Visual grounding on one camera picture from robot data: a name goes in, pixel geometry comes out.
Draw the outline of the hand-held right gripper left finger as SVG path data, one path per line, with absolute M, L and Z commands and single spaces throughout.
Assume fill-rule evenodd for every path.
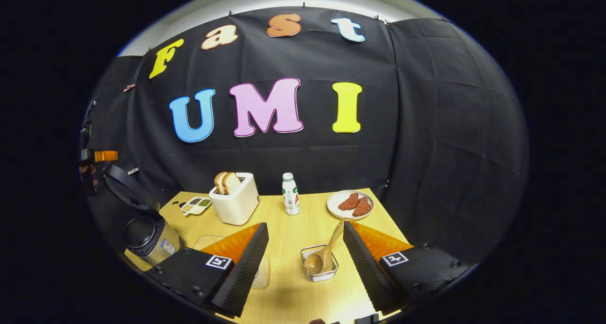
M 240 317 L 268 241 L 267 224 L 261 222 L 202 250 L 180 249 L 147 276 L 191 306 Z

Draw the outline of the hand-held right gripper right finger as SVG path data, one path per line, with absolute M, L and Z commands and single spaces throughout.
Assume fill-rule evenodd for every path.
M 415 247 L 357 221 L 343 240 L 376 311 L 388 315 L 434 300 L 474 268 L 437 247 Z

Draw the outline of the wooden spoon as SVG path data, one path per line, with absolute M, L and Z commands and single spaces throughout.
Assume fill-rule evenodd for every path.
M 332 250 L 343 234 L 345 220 L 341 219 L 337 227 L 335 228 L 329 243 L 325 248 L 322 248 L 316 253 L 310 254 L 304 262 L 306 272 L 310 276 L 316 276 L 332 270 L 334 263 L 332 258 Z

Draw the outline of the dark silver rice cooker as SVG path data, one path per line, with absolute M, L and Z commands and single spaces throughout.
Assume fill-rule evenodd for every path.
M 110 192 L 138 215 L 128 221 L 123 236 L 127 249 L 152 266 L 183 248 L 182 238 L 160 214 L 160 202 L 118 166 L 103 168 L 104 184 Z

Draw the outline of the clear plastic box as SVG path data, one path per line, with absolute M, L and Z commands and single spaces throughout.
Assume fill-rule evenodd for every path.
M 202 235 L 198 238 L 197 242 L 195 242 L 193 248 L 201 250 L 215 242 L 220 241 L 225 237 L 220 235 Z M 262 289 L 265 288 L 269 283 L 270 278 L 270 262 L 266 255 L 263 255 L 262 260 L 260 261 L 258 270 L 256 272 L 256 276 L 251 285 L 251 289 Z

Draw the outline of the white toaster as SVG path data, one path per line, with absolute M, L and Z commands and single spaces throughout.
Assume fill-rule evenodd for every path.
M 233 194 L 219 195 L 214 186 L 209 192 L 209 198 L 221 221 L 230 225 L 244 225 L 255 212 L 260 198 L 253 174 L 236 172 L 236 175 L 241 184 Z

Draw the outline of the white round plate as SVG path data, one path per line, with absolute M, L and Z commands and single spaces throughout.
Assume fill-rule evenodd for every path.
M 357 201 L 360 201 L 361 199 L 364 199 L 364 198 L 366 199 L 365 203 L 367 203 L 368 207 L 369 207 L 368 212 L 366 212 L 365 214 L 358 214 L 357 216 L 354 216 L 357 206 L 355 206 L 353 209 L 347 209 L 347 210 L 343 210 L 343 209 L 339 208 L 339 206 L 342 205 L 342 203 L 346 202 L 348 199 L 353 199 L 353 198 L 351 198 L 351 195 L 353 195 L 353 194 L 356 194 Z M 329 212 L 332 215 L 334 215 L 336 218 L 339 218 L 339 219 L 346 219 L 346 220 L 351 220 L 351 221 L 361 220 L 361 219 L 364 219 L 364 218 L 370 216 L 370 214 L 373 212 L 374 206 L 375 206 L 374 197 L 370 196 L 366 192 L 362 192 L 359 190 L 340 190 L 340 191 L 333 193 L 327 199 L 327 209 L 329 210 Z

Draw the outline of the white divided grain dish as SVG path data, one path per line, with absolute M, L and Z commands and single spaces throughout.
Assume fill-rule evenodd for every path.
M 194 197 L 181 207 L 183 216 L 202 214 L 211 203 L 212 201 L 208 197 Z

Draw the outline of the white green-label bottle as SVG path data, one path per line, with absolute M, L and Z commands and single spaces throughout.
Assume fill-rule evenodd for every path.
M 294 175 L 290 172 L 282 175 L 282 195 L 284 197 L 285 212 L 288 215 L 297 215 L 300 212 L 299 193 Z

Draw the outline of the black backdrop cloth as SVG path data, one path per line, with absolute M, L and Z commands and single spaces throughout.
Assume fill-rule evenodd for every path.
M 134 89 L 123 92 L 130 84 Z M 221 171 L 262 195 L 370 188 L 413 245 L 482 260 L 521 203 L 526 119 L 492 56 L 448 20 L 256 9 L 190 28 L 100 79 L 89 147 L 161 203 Z

